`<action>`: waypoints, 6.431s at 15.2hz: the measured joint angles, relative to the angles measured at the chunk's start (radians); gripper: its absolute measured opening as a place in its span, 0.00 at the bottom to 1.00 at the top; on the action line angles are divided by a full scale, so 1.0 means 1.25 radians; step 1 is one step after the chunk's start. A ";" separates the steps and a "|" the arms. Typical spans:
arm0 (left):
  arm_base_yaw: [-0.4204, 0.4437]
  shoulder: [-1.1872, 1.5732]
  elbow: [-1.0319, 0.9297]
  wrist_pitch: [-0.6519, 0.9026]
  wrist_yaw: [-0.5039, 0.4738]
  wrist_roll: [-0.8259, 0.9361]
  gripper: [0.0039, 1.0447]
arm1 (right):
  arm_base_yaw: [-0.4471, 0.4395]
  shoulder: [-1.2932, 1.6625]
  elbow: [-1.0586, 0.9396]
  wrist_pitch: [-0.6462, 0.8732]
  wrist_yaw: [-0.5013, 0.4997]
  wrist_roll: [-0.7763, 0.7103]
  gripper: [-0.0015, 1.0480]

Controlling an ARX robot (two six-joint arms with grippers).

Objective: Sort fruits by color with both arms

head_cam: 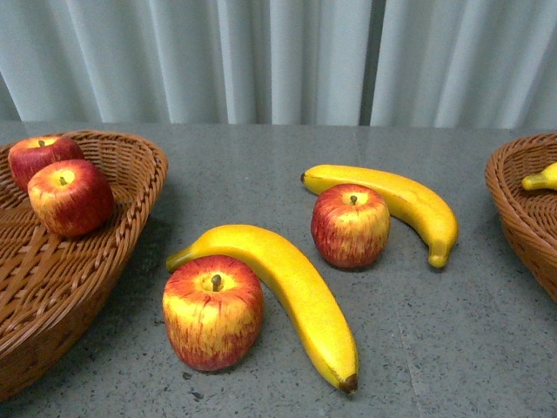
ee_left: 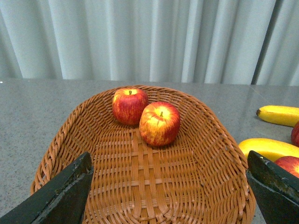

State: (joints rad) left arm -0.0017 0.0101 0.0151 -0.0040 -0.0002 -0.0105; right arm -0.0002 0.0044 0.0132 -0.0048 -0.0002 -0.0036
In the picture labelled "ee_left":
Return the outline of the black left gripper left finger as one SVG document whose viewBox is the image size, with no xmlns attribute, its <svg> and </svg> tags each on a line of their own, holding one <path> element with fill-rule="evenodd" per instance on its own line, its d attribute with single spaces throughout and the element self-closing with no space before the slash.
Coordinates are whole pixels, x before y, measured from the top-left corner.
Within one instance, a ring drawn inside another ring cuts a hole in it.
<svg viewBox="0 0 299 224">
<path fill-rule="evenodd" d="M 24 202 L 1 217 L 2 224 L 80 224 L 93 178 L 84 152 Z"/>
</svg>

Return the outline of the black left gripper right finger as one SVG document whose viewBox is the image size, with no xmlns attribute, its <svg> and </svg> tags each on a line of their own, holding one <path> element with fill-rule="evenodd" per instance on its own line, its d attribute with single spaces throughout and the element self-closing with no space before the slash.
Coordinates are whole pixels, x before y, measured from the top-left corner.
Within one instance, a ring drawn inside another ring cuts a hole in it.
<svg viewBox="0 0 299 224">
<path fill-rule="evenodd" d="M 299 222 L 299 179 L 251 150 L 246 177 L 267 224 Z"/>
</svg>

